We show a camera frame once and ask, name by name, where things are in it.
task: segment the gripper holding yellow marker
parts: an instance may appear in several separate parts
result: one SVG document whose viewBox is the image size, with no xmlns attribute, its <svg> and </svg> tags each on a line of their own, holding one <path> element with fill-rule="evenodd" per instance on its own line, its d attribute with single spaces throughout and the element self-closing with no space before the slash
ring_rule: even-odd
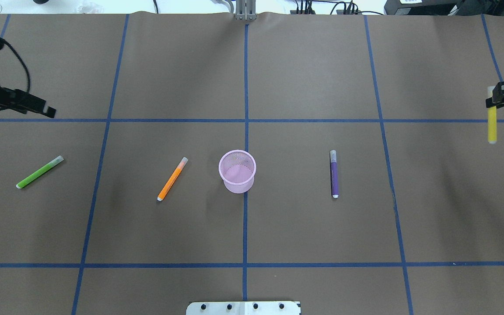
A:
<svg viewBox="0 0 504 315">
<path fill-rule="evenodd" d="M 487 97 L 493 97 L 494 86 L 487 88 Z M 487 141 L 494 145 L 497 143 L 497 108 L 496 106 L 487 109 Z"/>
</svg>

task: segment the gray table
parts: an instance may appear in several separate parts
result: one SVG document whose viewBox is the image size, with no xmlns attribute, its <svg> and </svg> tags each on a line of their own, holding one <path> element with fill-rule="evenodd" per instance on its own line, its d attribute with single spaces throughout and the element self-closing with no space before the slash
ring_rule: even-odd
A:
<svg viewBox="0 0 504 315">
<path fill-rule="evenodd" d="M 484 108 L 504 18 L 13 15 L 0 34 L 58 109 L 0 112 L 0 314 L 504 313 L 504 109 L 490 145 Z M 8 49 L 0 83 L 25 86 Z M 217 172 L 232 149 L 258 163 L 244 195 Z"/>
</svg>

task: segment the white label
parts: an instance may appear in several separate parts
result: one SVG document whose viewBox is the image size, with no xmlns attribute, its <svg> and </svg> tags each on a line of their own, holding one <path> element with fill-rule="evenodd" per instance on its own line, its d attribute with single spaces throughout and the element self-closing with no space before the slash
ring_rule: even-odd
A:
<svg viewBox="0 0 504 315">
<path fill-rule="evenodd" d="M 408 15 L 408 13 L 410 12 L 412 8 L 401 8 L 401 9 L 398 9 L 396 10 L 396 14 L 395 15 Z"/>
</svg>

